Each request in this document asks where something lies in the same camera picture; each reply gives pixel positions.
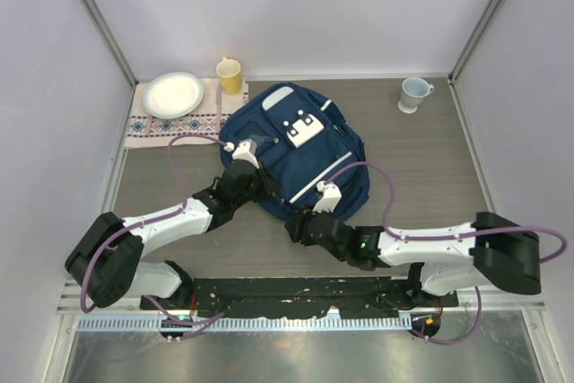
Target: black metal base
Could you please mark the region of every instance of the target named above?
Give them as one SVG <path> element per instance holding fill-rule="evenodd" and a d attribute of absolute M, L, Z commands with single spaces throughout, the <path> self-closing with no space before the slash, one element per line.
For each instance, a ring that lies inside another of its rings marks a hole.
<path fill-rule="evenodd" d="M 337 307 L 342 318 L 390 318 L 400 309 L 436 307 L 437 298 L 407 294 L 407 280 L 391 277 L 204 278 L 193 281 L 197 312 L 228 318 L 321 318 Z M 457 307 L 457 295 L 441 298 Z M 142 309 L 153 309 L 143 300 Z M 166 309 L 182 309 L 166 304 Z"/>
<path fill-rule="evenodd" d="M 440 329 L 440 317 L 433 316 L 431 322 L 427 321 L 427 318 L 423 316 L 422 318 L 413 317 L 413 330 L 419 334 L 428 336 L 429 338 L 435 336 Z M 419 336 L 413 331 L 409 331 L 414 336 Z"/>

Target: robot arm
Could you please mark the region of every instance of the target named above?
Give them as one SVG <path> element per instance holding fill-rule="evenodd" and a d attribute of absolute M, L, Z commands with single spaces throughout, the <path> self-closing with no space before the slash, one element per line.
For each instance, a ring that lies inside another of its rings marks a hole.
<path fill-rule="evenodd" d="M 136 225 L 110 244 L 98 260 L 91 274 L 88 296 L 100 308 L 123 297 L 145 295 L 160 298 L 164 307 L 187 306 L 192 293 L 189 275 L 174 262 L 151 264 L 140 259 L 177 239 L 217 229 L 230 221 L 245 203 L 270 199 L 279 192 L 281 185 L 259 165 L 256 146 L 252 140 L 239 143 L 222 176 L 182 205 L 124 220 L 113 213 L 102 214 L 68 257 L 65 269 L 82 284 L 96 249 L 115 232 Z M 146 224 L 152 219 L 156 222 Z"/>
<path fill-rule="evenodd" d="M 478 213 L 475 222 L 428 230 L 381 226 L 350 227 L 335 217 L 341 193 L 330 183 L 317 184 L 321 199 L 313 210 L 287 222 L 293 242 L 319 245 L 340 261 L 363 270 L 410 264 L 414 294 L 441 297 L 457 289 L 493 284 L 512 293 L 540 293 L 538 236 L 533 232 L 503 233 L 464 239 L 416 240 L 416 237 L 456 236 L 491 228 L 517 226 L 494 213 Z"/>

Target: blue backpack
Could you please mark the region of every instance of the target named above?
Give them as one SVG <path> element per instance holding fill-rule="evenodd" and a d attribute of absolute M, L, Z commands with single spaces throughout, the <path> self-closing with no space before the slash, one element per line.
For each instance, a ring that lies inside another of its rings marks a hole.
<path fill-rule="evenodd" d="M 293 83 L 271 86 L 231 115 L 219 135 L 237 144 L 251 138 L 256 157 L 281 182 L 281 192 L 260 205 L 289 221 L 318 200 L 316 184 L 339 169 L 365 160 L 362 140 L 325 96 Z M 231 154 L 221 149 L 223 166 Z M 343 197 L 335 215 L 348 219 L 369 199 L 369 174 L 364 166 L 351 168 L 335 180 Z"/>

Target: white wall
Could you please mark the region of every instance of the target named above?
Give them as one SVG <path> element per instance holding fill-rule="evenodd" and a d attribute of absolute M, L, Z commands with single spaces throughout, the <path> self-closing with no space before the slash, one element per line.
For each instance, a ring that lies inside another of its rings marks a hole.
<path fill-rule="evenodd" d="M 449 73 L 488 0 L 96 0 L 138 78 Z"/>
<path fill-rule="evenodd" d="M 129 88 L 78 0 L 0 0 L 2 381 L 38 383 Z"/>
<path fill-rule="evenodd" d="M 460 96 L 503 215 L 574 241 L 574 7 L 506 0 L 471 57 Z M 558 247 L 542 238 L 542 250 Z M 574 351 L 574 242 L 543 266 L 543 294 Z"/>

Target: cable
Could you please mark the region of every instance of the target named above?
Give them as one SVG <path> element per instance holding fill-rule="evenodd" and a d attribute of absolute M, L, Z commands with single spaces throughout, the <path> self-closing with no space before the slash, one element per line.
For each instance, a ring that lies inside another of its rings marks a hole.
<path fill-rule="evenodd" d="M 471 336 L 474 335 L 474 333 L 478 330 L 479 326 L 481 325 L 481 320 L 483 319 L 483 297 L 481 296 L 481 292 L 478 290 L 478 287 L 475 286 L 474 290 L 476 291 L 476 302 L 477 302 L 476 320 L 474 321 L 473 327 L 471 327 L 470 331 L 468 331 L 465 335 L 461 336 L 460 338 L 455 338 L 454 340 L 438 340 L 436 338 L 430 338 L 424 335 L 422 332 L 418 332 L 414 329 L 412 329 L 411 332 L 416 336 L 418 336 L 419 338 L 423 338 L 425 341 L 428 341 L 429 343 L 433 344 L 454 345 L 463 343 L 464 341 L 466 341 L 467 339 L 469 339 Z"/>
<path fill-rule="evenodd" d="M 562 235 L 558 231 L 555 231 L 554 229 L 542 228 L 539 226 L 516 226 L 516 227 L 508 227 L 508 228 L 485 229 L 482 231 L 455 234 L 456 236 L 455 235 L 444 235 L 444 236 L 439 236 L 439 237 L 410 237 L 410 236 L 405 236 L 405 235 L 398 235 L 398 234 L 392 232 L 388 228 L 388 218 L 390 216 L 391 210 L 393 209 L 393 203 L 395 202 L 395 196 L 396 196 L 395 183 L 391 179 L 390 175 L 388 175 L 388 173 L 385 170 L 383 170 L 382 168 L 380 168 L 378 165 L 376 165 L 375 163 L 371 163 L 370 161 L 356 161 L 354 163 L 349 163 L 347 166 L 339 169 L 335 174 L 333 174 L 331 176 L 331 178 L 327 179 L 325 181 L 325 183 L 330 183 L 332 181 L 335 181 L 337 179 L 337 177 L 342 175 L 347 170 L 350 170 L 356 166 L 369 166 L 369 167 L 373 168 L 374 170 L 377 170 L 378 173 L 380 173 L 385 178 L 385 180 L 387 181 L 388 188 L 390 191 L 390 197 L 388 199 L 387 207 L 385 208 L 385 211 L 383 212 L 382 226 L 383 226 L 383 229 L 385 230 L 385 233 L 394 239 L 401 239 L 401 240 L 407 240 L 408 239 L 410 241 L 443 241 L 446 239 L 464 239 L 464 238 L 472 238 L 472 237 L 481 237 L 483 235 L 494 235 L 494 234 L 498 234 L 498 233 L 532 232 L 532 231 L 533 232 L 546 233 L 549 235 L 553 235 L 554 237 L 559 239 L 561 242 L 561 245 L 560 245 L 560 248 L 558 248 L 558 250 L 552 252 L 548 256 L 542 257 L 540 259 L 541 264 L 543 264 L 544 262 L 548 262 L 550 260 L 553 260 L 556 257 L 560 256 L 561 254 L 563 254 L 566 251 L 566 248 L 568 246 L 568 240 L 566 239 L 566 237 L 564 235 Z M 412 332 L 415 335 L 419 336 L 420 338 L 428 339 L 428 341 L 430 341 L 431 343 L 435 343 L 435 344 L 453 345 L 453 344 L 458 344 L 458 343 L 462 343 L 463 341 L 466 341 L 468 338 L 473 336 L 474 333 L 476 332 L 476 330 L 478 329 L 478 326 L 481 323 L 481 318 L 482 318 L 482 313 L 483 313 L 483 299 L 481 297 L 480 290 L 478 289 L 478 286 L 475 286 L 474 289 L 476 290 L 476 299 L 477 299 L 476 320 L 473 324 L 473 327 L 471 328 L 471 330 L 466 335 L 463 335 L 460 338 L 456 338 L 454 340 L 436 340 L 433 338 L 427 338 L 427 336 L 425 336 L 422 333 L 417 332 L 415 330 L 413 330 Z"/>
<path fill-rule="evenodd" d="M 143 352 L 145 352 L 148 349 L 151 349 L 152 347 L 154 347 L 156 344 L 161 343 L 162 341 L 165 341 L 165 339 L 163 337 L 159 337 L 158 339 L 153 340 L 152 342 L 144 345 L 141 349 L 136 350 L 135 352 L 128 354 L 127 356 L 124 356 L 123 358 L 102 358 L 99 354 L 97 354 L 96 352 L 94 352 L 93 350 L 91 352 L 89 352 L 89 355 L 91 355 L 91 357 L 93 359 L 95 359 L 98 362 L 104 362 L 104 363 L 121 363 L 121 362 L 125 362 L 125 361 L 131 361 L 132 359 L 135 359 L 136 357 L 138 357 L 140 354 L 142 354 Z"/>
<path fill-rule="evenodd" d="M 444 311 L 444 307 L 442 306 L 441 298 L 437 298 L 437 305 L 439 306 L 439 318 L 442 318 L 442 312 Z"/>
<path fill-rule="evenodd" d="M 176 175 L 176 178 L 177 178 L 178 183 L 179 183 L 179 187 L 181 188 L 181 191 L 183 193 L 183 204 L 177 210 L 175 210 L 171 213 L 167 213 L 164 215 L 158 215 L 156 217 L 152 217 L 151 219 L 145 220 L 144 222 L 137 222 L 134 224 L 130 224 L 129 226 L 126 226 L 126 227 L 120 229 L 119 231 L 114 232 L 112 235 L 110 235 L 110 237 L 108 239 L 106 239 L 104 242 L 101 243 L 101 245 L 98 247 L 96 252 L 93 254 L 93 257 L 91 258 L 90 263 L 88 264 L 88 267 L 86 268 L 86 272 L 85 272 L 85 274 L 83 276 L 83 280 L 82 280 L 82 290 L 80 291 L 80 308 L 82 309 L 82 311 L 84 313 L 90 313 L 96 308 L 95 304 L 92 304 L 90 307 L 88 307 L 88 305 L 86 303 L 87 296 L 88 296 L 88 285 L 90 284 L 90 279 L 91 279 L 91 274 L 93 273 L 93 268 L 96 266 L 96 262 L 98 262 L 98 259 L 100 259 L 101 255 L 106 250 L 106 248 L 108 248 L 108 246 L 112 242 L 114 242 L 115 239 L 121 237 L 122 235 L 129 232 L 130 230 L 135 229 L 135 228 L 139 228 L 140 226 L 144 226 L 144 223 L 145 224 L 152 224 L 152 223 L 156 223 L 156 222 L 161 222 L 163 220 L 168 220 L 171 217 L 175 217 L 176 215 L 182 213 L 184 211 L 184 209 L 187 207 L 187 197 L 188 197 L 187 188 L 186 188 L 185 182 L 183 181 L 183 178 L 181 177 L 181 174 L 179 173 L 179 169 L 173 160 L 173 154 L 172 154 L 172 150 L 171 150 L 171 147 L 173 146 L 173 144 L 176 141 L 179 141 L 180 139 L 187 138 L 187 137 L 204 138 L 204 139 L 208 139 L 210 141 L 213 141 L 215 143 L 218 143 L 219 145 L 226 145 L 226 143 L 224 141 L 221 141 L 221 140 L 214 138 L 212 136 L 201 135 L 201 134 L 183 134 L 180 136 L 176 136 L 175 138 L 173 138 L 170 141 L 170 143 L 168 144 L 168 159 L 170 160 L 171 168 L 173 169 L 173 172 Z"/>
<path fill-rule="evenodd" d="M 145 296 L 145 298 L 153 304 L 153 306 L 158 309 L 166 318 L 171 320 L 174 323 L 177 323 L 178 326 L 200 326 L 200 325 L 209 325 L 211 326 L 217 320 L 223 317 L 223 313 L 219 313 L 212 318 L 208 318 L 207 320 L 200 320 L 199 322 L 186 322 L 183 320 L 179 320 L 173 314 L 170 314 L 165 308 L 161 306 L 161 304 L 153 298 L 153 296 Z"/>
<path fill-rule="evenodd" d="M 188 332 L 187 334 L 183 335 L 181 337 L 181 341 L 183 340 L 188 340 L 190 338 L 194 338 L 198 335 L 201 335 L 203 332 L 205 332 L 207 330 L 207 328 L 209 326 L 215 325 L 215 322 L 217 322 L 217 320 L 219 320 L 221 318 L 221 316 L 223 316 L 223 313 L 218 314 L 217 316 L 211 318 L 209 323 L 205 323 L 203 326 L 201 326 L 199 329 L 197 329 L 196 331 L 193 332 Z"/>
<path fill-rule="evenodd" d="M 80 377 L 83 374 L 83 369 L 86 368 L 86 366 L 88 365 L 88 360 L 93 355 L 93 350 L 96 348 L 96 343 L 97 343 L 96 341 L 93 341 L 88 347 L 88 352 L 86 352 L 86 354 L 83 356 L 82 362 L 80 362 L 80 366 L 78 367 L 78 370 L 75 372 L 75 377 L 72 380 L 72 383 L 80 383 Z"/>
<path fill-rule="evenodd" d="M 495 235 L 498 233 L 514 233 L 514 232 L 546 233 L 548 235 L 553 235 L 553 237 L 556 237 L 557 239 L 559 239 L 561 241 L 561 246 L 558 250 L 552 252 L 550 255 L 542 257 L 540 259 L 541 264 L 544 262 L 548 262 L 550 260 L 553 260 L 556 257 L 560 256 L 561 254 L 563 254 L 566 251 L 566 248 L 568 246 L 568 240 L 566 239 L 566 237 L 564 235 L 562 235 L 558 231 L 555 231 L 554 229 L 542 228 L 540 226 L 515 226 L 515 227 L 508 227 L 508 228 L 493 228 L 493 229 L 484 229 L 482 231 L 475 231 L 475 232 L 456 233 L 453 235 L 443 235 L 443 236 L 439 236 L 439 237 L 411 237 L 411 236 L 399 235 L 397 233 L 392 232 L 388 227 L 388 218 L 390 216 L 391 210 L 393 209 L 393 204 L 395 203 L 396 192 L 395 192 L 395 183 L 390 178 L 390 176 L 385 172 L 385 170 L 383 170 L 382 168 L 380 168 L 376 164 L 371 163 L 370 161 L 356 161 L 354 163 L 349 163 L 344 168 L 341 168 L 340 170 L 338 170 L 335 174 L 333 174 L 333 176 L 331 178 L 326 180 L 325 183 L 330 183 L 330 182 L 334 181 L 341 174 L 343 174 L 347 170 L 350 170 L 351 168 L 354 168 L 356 166 L 369 166 L 369 167 L 373 168 L 374 170 L 377 170 L 383 177 L 385 177 L 385 180 L 387 181 L 388 188 L 390 191 L 390 197 L 388 199 L 387 207 L 385 208 L 385 211 L 383 212 L 382 226 L 383 226 L 383 229 L 385 230 L 385 233 L 394 239 L 409 240 L 409 241 L 444 241 L 446 239 L 464 239 L 464 238 L 472 238 L 472 237 L 481 237 L 484 235 Z"/>

